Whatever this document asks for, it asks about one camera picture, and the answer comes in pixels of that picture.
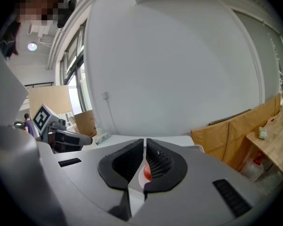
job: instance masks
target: cardboard panel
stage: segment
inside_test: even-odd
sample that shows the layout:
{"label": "cardboard panel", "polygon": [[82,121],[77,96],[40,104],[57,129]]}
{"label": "cardboard panel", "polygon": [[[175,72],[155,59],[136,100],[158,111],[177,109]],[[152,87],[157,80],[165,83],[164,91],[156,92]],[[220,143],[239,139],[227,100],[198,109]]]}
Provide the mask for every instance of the cardboard panel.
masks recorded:
{"label": "cardboard panel", "polygon": [[222,160],[228,134],[228,121],[199,130],[191,130],[191,136],[196,145],[201,145],[206,154]]}
{"label": "cardboard panel", "polygon": [[238,169],[251,148],[251,143],[245,136],[263,127],[274,114],[275,97],[245,114],[232,118],[223,161],[233,169]]}
{"label": "cardboard panel", "polygon": [[56,114],[72,111],[67,85],[37,87],[28,91],[32,118],[42,104],[48,106]]}
{"label": "cardboard panel", "polygon": [[72,123],[72,125],[73,125],[73,127],[72,127],[73,132],[80,134],[79,129],[77,128],[77,125],[76,125],[76,123],[75,123],[75,117],[74,117],[74,116],[71,116],[71,117],[69,117],[68,119],[69,119],[69,121],[70,121],[70,122]]}
{"label": "cardboard panel", "polygon": [[80,134],[93,137],[97,134],[92,110],[75,115],[75,123]]}

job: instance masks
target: ceiling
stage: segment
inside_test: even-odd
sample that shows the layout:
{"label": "ceiling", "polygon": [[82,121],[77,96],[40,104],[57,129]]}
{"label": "ceiling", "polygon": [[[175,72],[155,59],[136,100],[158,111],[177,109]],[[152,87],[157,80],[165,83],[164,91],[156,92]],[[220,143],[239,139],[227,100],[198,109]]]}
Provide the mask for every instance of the ceiling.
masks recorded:
{"label": "ceiling", "polygon": [[[8,60],[9,66],[39,65],[46,66],[50,54],[50,48],[57,32],[57,22],[48,21],[40,24],[37,21],[26,21],[19,29],[16,48],[18,56],[12,55]],[[35,42],[38,46],[36,51],[29,51],[27,45]]]}

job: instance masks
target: window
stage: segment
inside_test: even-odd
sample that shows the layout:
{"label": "window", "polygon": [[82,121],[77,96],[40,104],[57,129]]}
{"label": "window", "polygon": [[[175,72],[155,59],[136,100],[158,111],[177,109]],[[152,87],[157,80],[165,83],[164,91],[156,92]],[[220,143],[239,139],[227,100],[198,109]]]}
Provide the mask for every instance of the window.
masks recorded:
{"label": "window", "polygon": [[236,12],[259,56],[265,84],[265,100],[281,93],[283,106],[283,42],[279,33],[250,16]]}
{"label": "window", "polygon": [[76,87],[76,76],[74,75],[72,79],[70,80],[68,84],[68,92],[69,92],[69,98],[70,103],[72,106],[73,114],[79,114],[82,113],[82,108],[79,100],[79,95]]}
{"label": "window", "polygon": [[60,62],[60,81],[61,84],[68,85],[74,114],[92,110],[83,61],[85,25],[86,23],[80,26]]}

